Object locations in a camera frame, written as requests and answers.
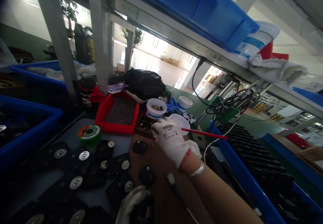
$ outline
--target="red tray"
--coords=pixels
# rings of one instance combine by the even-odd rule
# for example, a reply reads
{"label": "red tray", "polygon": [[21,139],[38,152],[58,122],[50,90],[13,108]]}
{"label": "red tray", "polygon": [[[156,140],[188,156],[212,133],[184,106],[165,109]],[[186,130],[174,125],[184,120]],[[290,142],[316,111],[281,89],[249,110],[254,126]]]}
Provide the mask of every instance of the red tray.
{"label": "red tray", "polygon": [[132,97],[123,91],[116,94],[109,94],[100,104],[94,124],[99,125],[103,132],[131,135],[134,132],[136,120],[139,114],[139,103],[136,104],[134,110],[132,125],[110,124],[105,122],[105,118],[110,112],[116,97],[132,99]]}

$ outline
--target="metal disc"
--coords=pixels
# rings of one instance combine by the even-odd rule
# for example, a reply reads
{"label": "metal disc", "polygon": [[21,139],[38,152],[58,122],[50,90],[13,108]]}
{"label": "metal disc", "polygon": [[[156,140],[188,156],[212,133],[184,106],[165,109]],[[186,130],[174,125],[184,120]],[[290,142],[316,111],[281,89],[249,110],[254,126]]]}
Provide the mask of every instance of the metal disc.
{"label": "metal disc", "polygon": [[129,193],[130,191],[132,191],[133,187],[134,187],[133,182],[132,182],[132,181],[128,181],[128,182],[125,184],[125,186],[124,186],[124,191],[125,191],[126,193]]}
{"label": "metal disc", "polygon": [[30,218],[25,224],[41,224],[44,221],[44,214],[37,214]]}
{"label": "metal disc", "polygon": [[7,127],[5,125],[0,125],[0,132],[4,131]]}
{"label": "metal disc", "polygon": [[124,161],[124,162],[122,163],[122,165],[121,165],[121,167],[122,167],[122,169],[123,169],[123,170],[128,169],[128,168],[129,168],[129,166],[130,166],[130,162],[129,162],[128,160]]}
{"label": "metal disc", "polygon": [[66,153],[67,153],[67,150],[65,148],[58,149],[54,153],[54,158],[62,158],[63,156],[66,155]]}
{"label": "metal disc", "polygon": [[88,151],[84,151],[84,152],[82,152],[82,153],[78,156],[78,158],[79,158],[79,160],[84,161],[84,160],[86,160],[89,156],[90,156],[90,153],[89,153]]}
{"label": "metal disc", "polygon": [[108,167],[108,161],[103,160],[100,164],[101,169],[106,169]]}
{"label": "metal disc", "polygon": [[70,224],[80,224],[85,216],[85,210],[84,209],[80,209],[77,212],[74,213],[74,215],[72,215],[71,220],[70,220]]}
{"label": "metal disc", "polygon": [[78,187],[81,186],[83,182],[83,177],[82,176],[77,176],[75,177],[71,182],[70,182],[70,189],[77,189]]}
{"label": "metal disc", "polygon": [[110,148],[114,147],[114,141],[109,141],[108,142],[108,147],[110,147]]}

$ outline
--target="blue storage crate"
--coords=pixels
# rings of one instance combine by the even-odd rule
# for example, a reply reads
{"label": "blue storage crate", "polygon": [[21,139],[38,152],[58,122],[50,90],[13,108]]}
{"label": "blue storage crate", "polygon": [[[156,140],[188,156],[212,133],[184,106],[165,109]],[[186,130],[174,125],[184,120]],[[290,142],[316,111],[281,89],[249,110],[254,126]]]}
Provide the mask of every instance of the blue storage crate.
{"label": "blue storage crate", "polygon": [[61,82],[52,78],[48,78],[46,76],[38,75],[33,72],[27,71],[27,67],[42,67],[42,68],[50,68],[55,71],[60,71],[60,65],[58,61],[47,61],[47,62],[36,62],[36,63],[28,63],[28,64],[21,64],[21,65],[13,65],[10,66],[11,71],[18,72],[26,77],[28,81],[31,82],[38,82],[44,86],[54,87],[56,89],[62,90],[67,92],[65,82]]}
{"label": "blue storage crate", "polygon": [[144,0],[171,13],[190,29],[225,50],[235,51],[259,25],[232,0]]}
{"label": "blue storage crate", "polygon": [[30,149],[41,144],[42,140],[54,132],[59,126],[58,120],[61,118],[63,111],[54,107],[3,95],[0,95],[0,108],[22,114],[35,113],[48,116],[42,123],[0,148],[0,172],[2,172],[11,163],[22,157]]}
{"label": "blue storage crate", "polygon": [[170,104],[166,104],[167,105],[167,112],[171,112],[173,113],[175,110],[178,109],[178,104],[176,102],[176,99],[173,97]]}
{"label": "blue storage crate", "polygon": [[274,139],[268,133],[262,137],[269,145],[279,152],[289,161],[298,171],[309,179],[320,191],[323,192],[323,178],[311,169],[307,164],[300,160],[294,153],[289,151],[284,145]]}
{"label": "blue storage crate", "polygon": [[[211,133],[222,135],[216,126],[213,126]],[[286,222],[284,219],[281,217],[279,212],[276,210],[274,205],[271,203],[267,195],[264,193],[262,188],[259,186],[257,181],[254,179],[230,144],[226,140],[218,140],[217,143],[240,184],[252,196],[260,211],[266,217],[267,223],[285,224]],[[292,189],[300,195],[304,202],[309,204],[313,211],[319,214],[319,218],[317,219],[316,223],[323,223],[323,210],[295,182],[293,183]]]}
{"label": "blue storage crate", "polygon": [[305,89],[300,89],[297,87],[293,87],[293,90],[295,92],[298,92],[300,95],[303,95],[305,98],[308,98],[312,102],[318,104],[319,106],[323,107],[323,95],[313,93]]}

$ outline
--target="cardboard box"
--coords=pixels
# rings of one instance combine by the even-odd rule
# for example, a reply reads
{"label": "cardboard box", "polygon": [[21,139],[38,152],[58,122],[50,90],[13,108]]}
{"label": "cardboard box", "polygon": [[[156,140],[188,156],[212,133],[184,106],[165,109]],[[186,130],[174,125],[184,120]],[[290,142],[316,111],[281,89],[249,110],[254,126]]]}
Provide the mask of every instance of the cardboard box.
{"label": "cardboard box", "polygon": [[290,140],[288,140],[285,137],[282,137],[280,135],[275,135],[272,133],[269,133],[269,135],[272,136],[276,141],[278,141],[280,144],[282,144],[284,147],[286,147],[289,151],[291,151],[295,155],[302,151],[301,148],[296,146],[294,143],[292,143]]}
{"label": "cardboard box", "polygon": [[312,147],[297,153],[297,156],[310,168],[323,177],[323,149]]}

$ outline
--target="small white container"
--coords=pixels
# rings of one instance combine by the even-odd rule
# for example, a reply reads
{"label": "small white container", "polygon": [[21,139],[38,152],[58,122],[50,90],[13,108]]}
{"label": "small white container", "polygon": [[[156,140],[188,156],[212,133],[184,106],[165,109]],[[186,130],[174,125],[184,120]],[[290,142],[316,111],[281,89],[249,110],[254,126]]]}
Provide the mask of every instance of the small white container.
{"label": "small white container", "polygon": [[[185,129],[190,129],[191,128],[191,126],[189,125],[189,122],[181,115],[172,114],[172,115],[169,116],[169,118],[174,120],[178,124],[180,124],[181,128],[185,128]],[[187,134],[188,134],[188,131],[182,131],[182,135],[187,135]]]}
{"label": "small white container", "polygon": [[[152,108],[153,105],[157,105],[159,107],[162,107],[163,111],[158,111],[158,110],[153,109]],[[167,110],[167,105],[159,99],[148,100],[146,106],[147,106],[146,116],[148,116],[152,119],[155,119],[155,120],[160,119],[161,116],[163,114],[165,114],[166,110]]]}
{"label": "small white container", "polygon": [[264,21],[256,21],[256,23],[260,26],[259,30],[254,34],[249,34],[233,53],[242,62],[247,62],[251,56],[261,51],[280,33],[276,25]]}
{"label": "small white container", "polygon": [[181,114],[185,113],[193,105],[193,102],[189,98],[186,98],[184,96],[180,96],[177,103],[178,109],[176,109],[176,111]]}

